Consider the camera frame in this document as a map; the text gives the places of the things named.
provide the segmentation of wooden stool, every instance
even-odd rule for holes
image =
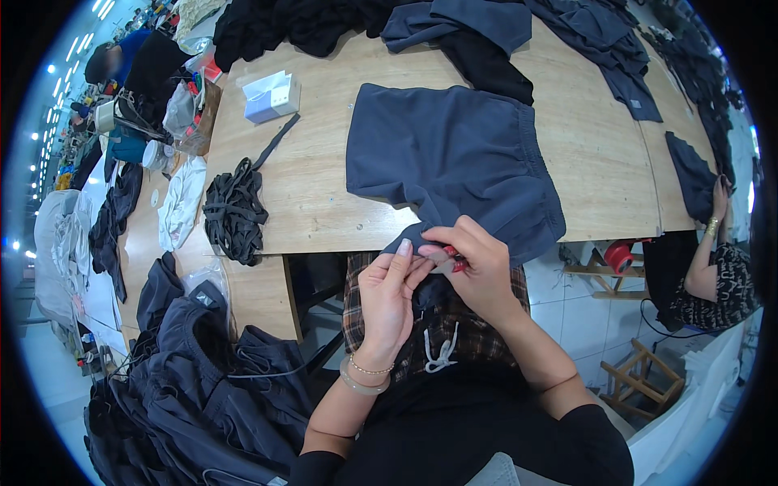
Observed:
[[[643,261],[641,253],[633,253],[634,261]],[[624,278],[646,278],[646,271],[643,267],[629,267],[623,273],[617,274],[608,264],[605,263],[597,248],[591,251],[589,263],[584,265],[565,265],[562,269],[566,274],[571,275],[590,275],[605,290],[595,292],[592,296],[595,299],[621,299],[621,300],[643,300],[648,299],[647,290],[624,291],[619,290],[622,287]],[[603,277],[617,277],[616,285],[611,287]]]
[[[614,408],[621,408],[628,411],[631,414],[638,415],[646,420],[654,420],[656,417],[662,415],[673,403],[681,396],[681,392],[684,387],[684,379],[678,376],[669,366],[665,365],[654,353],[649,351],[643,346],[637,339],[632,339],[633,348],[638,352],[632,358],[628,359],[620,368],[614,368],[606,362],[600,362],[602,369],[613,376],[615,381],[613,395],[610,397],[607,395],[600,395],[600,398],[608,405]],[[648,362],[651,360],[665,375],[673,380],[673,384],[670,385],[667,391],[663,392],[657,387],[648,383]],[[631,370],[631,368],[640,362],[640,374],[637,374]],[[627,385],[627,389],[622,394],[622,384]],[[624,403],[624,400],[629,398],[635,391],[641,392],[646,397],[657,402],[657,410],[653,413],[639,408],[632,407]]]

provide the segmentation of woman's right hand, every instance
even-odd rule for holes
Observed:
[[[464,303],[486,322],[498,327],[524,311],[510,289],[508,246],[472,218],[462,215],[453,228],[436,226],[422,238],[451,245],[467,259],[464,271],[445,275]],[[422,245],[419,254],[428,257],[439,250],[439,246]]]

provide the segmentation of woman's left hand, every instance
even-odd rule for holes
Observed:
[[[413,327],[413,291],[435,268],[432,260],[412,255],[410,240],[403,240],[396,254],[378,255],[359,273],[365,340],[359,348],[358,364],[363,368],[388,368],[408,340]]]

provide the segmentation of white drawstring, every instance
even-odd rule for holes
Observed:
[[[459,321],[457,321],[457,325],[454,327],[454,339],[452,341],[445,340],[443,342],[443,345],[440,346],[440,356],[438,359],[433,359],[432,353],[429,350],[429,330],[424,330],[424,348],[427,352],[427,364],[424,365],[424,371],[428,373],[434,373],[436,371],[440,371],[441,369],[445,368],[446,366],[450,365],[456,365],[457,362],[455,361],[449,361],[448,357],[451,356],[451,353],[454,352],[454,348],[457,345],[457,331],[459,330]]]

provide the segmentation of wooden work table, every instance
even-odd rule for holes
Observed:
[[[595,64],[564,44],[541,20],[532,20],[532,39],[513,53],[511,62],[534,84],[538,144],[567,224],[562,241],[657,236],[666,229],[663,222],[667,229],[684,229],[688,216],[664,132],[674,131],[712,161],[699,117],[685,114],[679,92],[652,59],[646,80],[665,124],[634,121],[613,98]],[[277,337],[300,339],[283,255],[379,250],[418,221],[410,208],[395,209],[345,190],[345,146],[359,87],[371,82],[446,89],[466,82],[441,51],[415,46],[391,54],[381,39],[368,39],[364,33],[341,37],[335,53],[326,59],[283,43],[255,61],[239,60],[219,83],[223,94],[207,157],[206,188],[217,174],[233,172],[243,157],[256,160],[291,117],[254,125],[243,116],[246,98],[241,87],[282,69],[294,73],[302,84],[301,119],[261,169],[260,199],[270,214],[263,228],[263,253],[271,256],[255,267],[222,261],[237,330],[255,324]],[[152,262],[163,253],[156,209],[149,198],[153,189],[159,190],[158,208],[166,185],[159,174],[147,176],[120,239],[128,293],[127,302],[120,305],[125,338],[138,333],[138,295]],[[175,252],[179,275],[212,258],[202,219],[200,214],[192,234]]]

